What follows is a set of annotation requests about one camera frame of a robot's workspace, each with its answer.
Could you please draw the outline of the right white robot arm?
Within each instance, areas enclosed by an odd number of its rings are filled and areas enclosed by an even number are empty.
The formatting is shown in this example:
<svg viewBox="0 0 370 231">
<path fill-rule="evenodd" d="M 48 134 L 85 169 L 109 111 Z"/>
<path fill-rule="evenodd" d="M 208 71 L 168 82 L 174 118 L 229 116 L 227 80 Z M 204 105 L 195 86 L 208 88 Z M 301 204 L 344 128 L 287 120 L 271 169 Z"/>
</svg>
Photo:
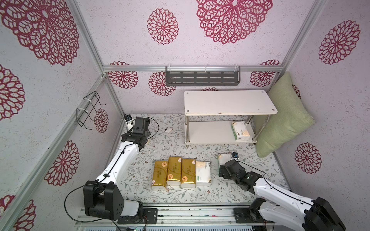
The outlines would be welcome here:
<svg viewBox="0 0 370 231">
<path fill-rule="evenodd" d="M 285 190 L 266 179 L 265 172 L 247 172 L 235 159 L 220 165 L 220 176 L 232 180 L 242 190 L 256 195 L 248 208 L 235 209 L 237 223 L 269 221 L 294 231 L 344 231 L 346 227 L 330 203 Z"/>
</svg>

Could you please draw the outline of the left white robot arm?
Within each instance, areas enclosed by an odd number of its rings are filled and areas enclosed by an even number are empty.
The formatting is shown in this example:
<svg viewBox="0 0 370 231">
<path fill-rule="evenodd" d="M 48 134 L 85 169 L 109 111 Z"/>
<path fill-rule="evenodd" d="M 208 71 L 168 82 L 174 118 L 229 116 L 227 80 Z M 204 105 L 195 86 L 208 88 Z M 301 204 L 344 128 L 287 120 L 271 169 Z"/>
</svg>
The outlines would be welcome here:
<svg viewBox="0 0 370 231">
<path fill-rule="evenodd" d="M 143 203 L 125 199 L 119 180 L 149 140 L 149 125 L 150 118 L 137 117 L 131 129 L 121 136 L 120 146 L 105 170 L 94 181 L 86 182 L 83 199 L 87 216 L 113 221 L 122 217 L 143 219 Z"/>
</svg>

